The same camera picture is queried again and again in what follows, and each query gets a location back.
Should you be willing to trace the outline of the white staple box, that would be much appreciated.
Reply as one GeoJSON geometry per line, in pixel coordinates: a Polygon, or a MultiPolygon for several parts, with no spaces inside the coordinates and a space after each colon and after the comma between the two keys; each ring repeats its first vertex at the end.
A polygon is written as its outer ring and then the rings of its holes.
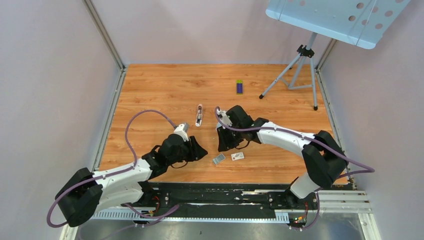
{"type": "Polygon", "coordinates": [[[244,158],[245,158],[245,156],[244,156],[243,152],[237,152],[237,153],[231,154],[231,160],[232,161],[242,160],[244,158]]]}

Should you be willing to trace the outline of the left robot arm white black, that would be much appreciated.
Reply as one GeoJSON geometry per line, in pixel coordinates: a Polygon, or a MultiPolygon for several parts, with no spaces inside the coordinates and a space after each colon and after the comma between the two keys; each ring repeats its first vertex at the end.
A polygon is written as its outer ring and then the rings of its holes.
{"type": "Polygon", "coordinates": [[[152,203],[153,193],[142,183],[166,173],[175,163],[198,161],[207,154],[194,136],[183,139],[173,133],[133,163],[103,171],[77,170],[54,202],[70,227],[80,226],[110,207],[136,202],[146,207],[152,203]]]}

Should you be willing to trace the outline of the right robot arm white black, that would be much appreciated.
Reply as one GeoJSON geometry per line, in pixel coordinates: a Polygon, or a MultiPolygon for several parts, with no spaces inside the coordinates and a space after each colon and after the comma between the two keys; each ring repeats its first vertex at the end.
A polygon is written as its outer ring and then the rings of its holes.
{"type": "Polygon", "coordinates": [[[306,172],[285,191],[286,204],[292,209],[301,207],[310,193],[330,188],[348,166],[342,149],[327,131],[299,132],[265,118],[253,120],[240,105],[227,111],[216,107],[214,111],[219,152],[235,149],[247,141],[279,147],[303,159],[306,172]]]}

